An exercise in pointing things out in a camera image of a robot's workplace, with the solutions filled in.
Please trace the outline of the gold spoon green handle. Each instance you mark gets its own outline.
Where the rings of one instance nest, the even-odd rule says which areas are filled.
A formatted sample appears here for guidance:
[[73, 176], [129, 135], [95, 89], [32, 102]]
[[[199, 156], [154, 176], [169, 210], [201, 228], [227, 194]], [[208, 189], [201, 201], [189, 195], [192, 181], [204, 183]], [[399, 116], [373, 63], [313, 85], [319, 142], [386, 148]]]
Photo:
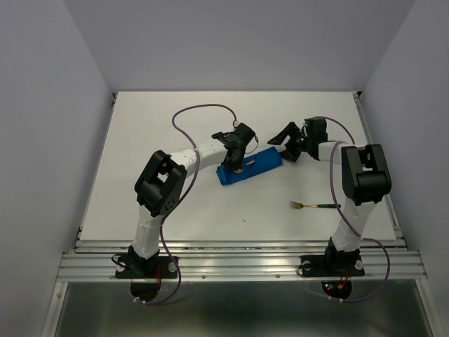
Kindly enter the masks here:
[[248, 161], [246, 163], [243, 163], [241, 168], [238, 168], [237, 170], [234, 170], [233, 172], [236, 173], [236, 174], [240, 174], [240, 173], [242, 173], [244, 171], [245, 167], [250, 166], [254, 162], [255, 162], [255, 160], [252, 159], [252, 160], [250, 160], [250, 161]]

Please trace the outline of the blue cloth napkin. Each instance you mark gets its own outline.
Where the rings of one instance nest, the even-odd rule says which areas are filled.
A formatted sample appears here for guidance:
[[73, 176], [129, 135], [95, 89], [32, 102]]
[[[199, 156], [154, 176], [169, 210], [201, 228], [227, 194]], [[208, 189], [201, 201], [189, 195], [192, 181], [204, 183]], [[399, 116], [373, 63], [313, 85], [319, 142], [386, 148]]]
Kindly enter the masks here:
[[240, 174], [236, 174], [228, 168], [218, 166], [216, 169], [216, 174], [218, 180], [220, 181], [220, 184], [222, 186], [232, 185], [234, 183], [238, 183], [262, 173], [268, 172], [283, 164], [281, 155], [278, 153], [275, 147], [267, 148], [254, 155], [246, 157], [243, 160], [243, 163], [246, 163], [252, 159], [254, 159], [255, 162], [250, 166], [245, 167], [244, 171]]

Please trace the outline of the gold fork green handle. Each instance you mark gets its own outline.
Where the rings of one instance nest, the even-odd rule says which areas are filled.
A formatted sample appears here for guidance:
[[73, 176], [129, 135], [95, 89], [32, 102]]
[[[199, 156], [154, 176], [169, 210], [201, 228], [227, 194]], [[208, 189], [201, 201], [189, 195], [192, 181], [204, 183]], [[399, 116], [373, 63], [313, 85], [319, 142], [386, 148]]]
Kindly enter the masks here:
[[341, 207], [340, 204], [303, 204], [297, 201], [290, 201], [289, 206], [292, 209], [305, 209], [305, 208], [311, 208], [311, 209], [338, 209]]

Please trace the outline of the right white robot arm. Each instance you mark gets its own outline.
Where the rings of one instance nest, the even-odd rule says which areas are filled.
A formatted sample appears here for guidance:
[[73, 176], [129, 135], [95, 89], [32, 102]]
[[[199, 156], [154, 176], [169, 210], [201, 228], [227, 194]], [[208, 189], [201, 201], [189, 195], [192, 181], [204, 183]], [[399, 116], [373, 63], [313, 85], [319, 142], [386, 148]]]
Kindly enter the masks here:
[[384, 151], [379, 144], [358, 146], [330, 141], [327, 134], [329, 117], [305, 119], [299, 127], [290, 122], [270, 145], [284, 145], [281, 157], [295, 162], [302, 153], [329, 168], [341, 166], [343, 206], [338, 206], [339, 225], [322, 255], [301, 256], [298, 272], [303, 277], [360, 277], [365, 274], [360, 255], [362, 242], [368, 241], [363, 231], [375, 207], [391, 191], [391, 176]]

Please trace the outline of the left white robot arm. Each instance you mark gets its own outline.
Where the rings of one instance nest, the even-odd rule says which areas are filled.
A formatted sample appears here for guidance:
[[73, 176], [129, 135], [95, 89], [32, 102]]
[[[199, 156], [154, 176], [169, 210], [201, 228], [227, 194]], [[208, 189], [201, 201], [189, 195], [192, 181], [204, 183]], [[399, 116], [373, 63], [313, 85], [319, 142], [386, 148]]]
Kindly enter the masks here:
[[159, 229], [164, 217], [180, 203], [186, 179], [216, 164], [241, 172], [246, 148], [254, 138], [254, 130], [241, 123], [233, 131], [213, 134], [192, 149], [172, 154], [158, 150], [150, 157], [134, 187], [139, 204], [138, 226], [128, 248], [129, 266], [134, 271], [142, 277], [155, 271]]

